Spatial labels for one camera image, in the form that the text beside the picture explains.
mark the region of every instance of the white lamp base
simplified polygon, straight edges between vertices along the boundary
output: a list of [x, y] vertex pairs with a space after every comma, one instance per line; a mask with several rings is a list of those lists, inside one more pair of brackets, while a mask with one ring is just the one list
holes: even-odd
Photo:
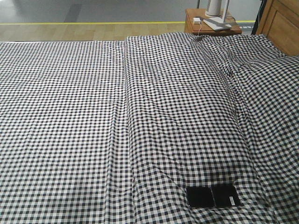
[[222, 23], [222, 18], [220, 17], [204, 19], [204, 22], [213, 30], [223, 30], [232, 28], [232, 26], [229, 23]]

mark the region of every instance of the gingham bedsheet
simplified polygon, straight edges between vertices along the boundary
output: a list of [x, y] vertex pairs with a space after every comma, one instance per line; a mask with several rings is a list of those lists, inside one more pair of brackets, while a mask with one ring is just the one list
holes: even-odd
[[[273, 156], [243, 92], [248, 69], [285, 57], [265, 37], [0, 47], [1, 223], [297, 222], [298, 135]], [[188, 206], [186, 187], [227, 182], [242, 206]]]

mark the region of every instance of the gray floor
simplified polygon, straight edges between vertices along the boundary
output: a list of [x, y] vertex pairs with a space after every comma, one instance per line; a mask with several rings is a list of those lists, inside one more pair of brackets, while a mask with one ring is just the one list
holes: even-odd
[[[231, 0], [237, 20], [255, 20], [260, 0]], [[0, 23], [184, 21], [197, 0], [0, 0]], [[200, 1], [206, 8], [207, 0]]]

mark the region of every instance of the black pole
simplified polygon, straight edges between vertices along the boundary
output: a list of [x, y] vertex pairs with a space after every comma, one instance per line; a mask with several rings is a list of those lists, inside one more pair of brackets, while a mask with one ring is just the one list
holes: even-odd
[[260, 6], [260, 9], [258, 10], [257, 16], [256, 16], [256, 22], [255, 22], [253, 30], [251, 32], [252, 35], [256, 34], [258, 25], [260, 24], [260, 21], [261, 21], [262, 15], [263, 15], [263, 10], [265, 9], [266, 3], [267, 3], [267, 0], [261, 0], [261, 1], [262, 1], [262, 3]]

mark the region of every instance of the white object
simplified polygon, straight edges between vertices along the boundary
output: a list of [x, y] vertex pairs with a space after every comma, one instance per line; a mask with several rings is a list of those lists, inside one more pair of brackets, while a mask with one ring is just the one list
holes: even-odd
[[235, 205], [234, 198], [233, 197], [229, 197], [229, 200], [230, 200], [231, 205], [234, 206]]
[[200, 24], [201, 23], [201, 19], [198, 17], [194, 17], [193, 18], [193, 24]]
[[212, 17], [209, 19], [204, 19], [204, 22], [213, 30], [223, 30], [230, 29], [232, 26], [229, 23], [225, 22], [227, 13], [228, 13], [229, 0], [226, 0], [222, 18], [221, 17]]
[[209, 0], [206, 8], [206, 16], [218, 16], [220, 15], [222, 0]]

